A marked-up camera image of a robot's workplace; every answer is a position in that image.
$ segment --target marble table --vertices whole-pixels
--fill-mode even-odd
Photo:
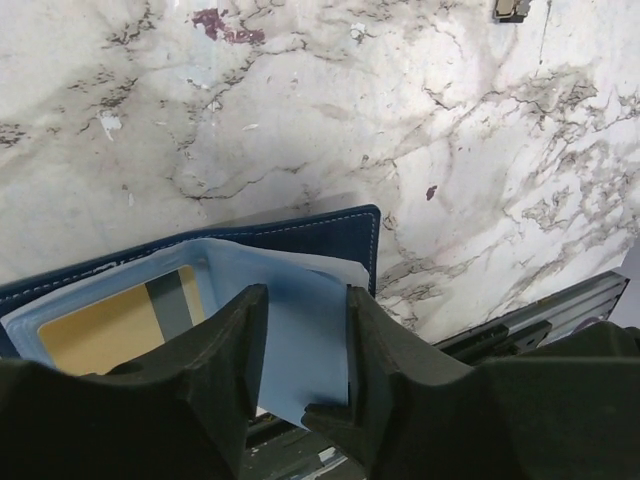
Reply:
[[[379,299],[438,341],[619,265],[640,2],[0,0],[0,283],[365,202]]]

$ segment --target red stain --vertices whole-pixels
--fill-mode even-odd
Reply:
[[[433,187],[429,187],[429,189],[427,190],[427,201],[433,198],[433,196],[436,194],[437,189],[438,189],[437,185],[434,185]]]
[[[249,30],[247,28],[241,28],[234,30],[229,27],[222,18],[229,13],[228,10],[223,10],[222,13],[218,13],[217,8],[207,8],[193,13],[191,21],[194,28],[197,25],[204,26],[204,32],[212,40],[218,40],[219,37],[231,44],[238,43],[264,43],[265,35],[262,30]]]

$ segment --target white marble tabletop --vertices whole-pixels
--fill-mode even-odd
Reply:
[[[0,0],[0,283],[278,209],[377,204],[437,341],[621,263],[640,2]]]

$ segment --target brown spot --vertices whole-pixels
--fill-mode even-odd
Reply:
[[[438,189],[437,185],[434,185],[433,187],[429,187],[429,189],[427,190],[427,201],[431,200],[434,197],[437,189]]]
[[[262,30],[249,30],[244,27],[234,30],[224,23],[222,17],[227,13],[227,10],[223,10],[220,14],[217,8],[207,8],[194,12],[191,21],[194,27],[204,26],[204,32],[211,40],[218,40],[218,37],[221,36],[225,42],[231,44],[250,43],[255,45],[264,43],[265,35]]]

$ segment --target gray stripe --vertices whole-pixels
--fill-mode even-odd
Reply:
[[[171,272],[151,280],[145,286],[165,342],[193,326],[178,272]]]

